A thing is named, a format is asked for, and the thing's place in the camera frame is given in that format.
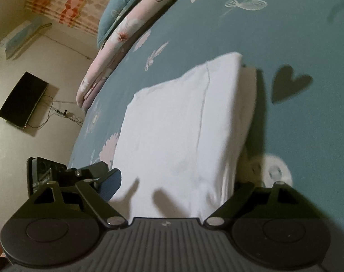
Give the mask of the black wall television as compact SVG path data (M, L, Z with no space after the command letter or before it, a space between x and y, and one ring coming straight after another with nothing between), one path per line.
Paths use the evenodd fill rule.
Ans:
M0 118L23 129L47 87L48 82L25 72L0 108Z

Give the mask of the white long sleeve shirt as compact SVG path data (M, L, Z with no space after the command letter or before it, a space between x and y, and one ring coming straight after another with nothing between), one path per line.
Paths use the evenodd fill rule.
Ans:
M206 219L233 194L256 104L256 70L237 52L137 92L114 155L111 205L135 217Z

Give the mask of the teal floral bed sheet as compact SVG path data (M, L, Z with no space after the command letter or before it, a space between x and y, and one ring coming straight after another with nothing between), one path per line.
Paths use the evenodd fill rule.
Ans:
M344 230L344 0L177 0L124 41L87 112L71 166L98 160L133 95L227 52L257 69L246 151Z

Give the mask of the wall air conditioner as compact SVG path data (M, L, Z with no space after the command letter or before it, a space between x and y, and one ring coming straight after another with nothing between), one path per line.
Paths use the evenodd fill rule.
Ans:
M39 31L52 25L53 23L47 23L41 17L25 20L0 41L0 58L4 60L17 58Z

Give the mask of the pink floral folded quilt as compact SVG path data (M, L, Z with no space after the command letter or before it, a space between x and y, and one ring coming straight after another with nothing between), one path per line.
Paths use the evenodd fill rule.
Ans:
M92 105L107 78L131 46L175 0L141 0L124 17L98 49L76 94L76 103L84 111Z

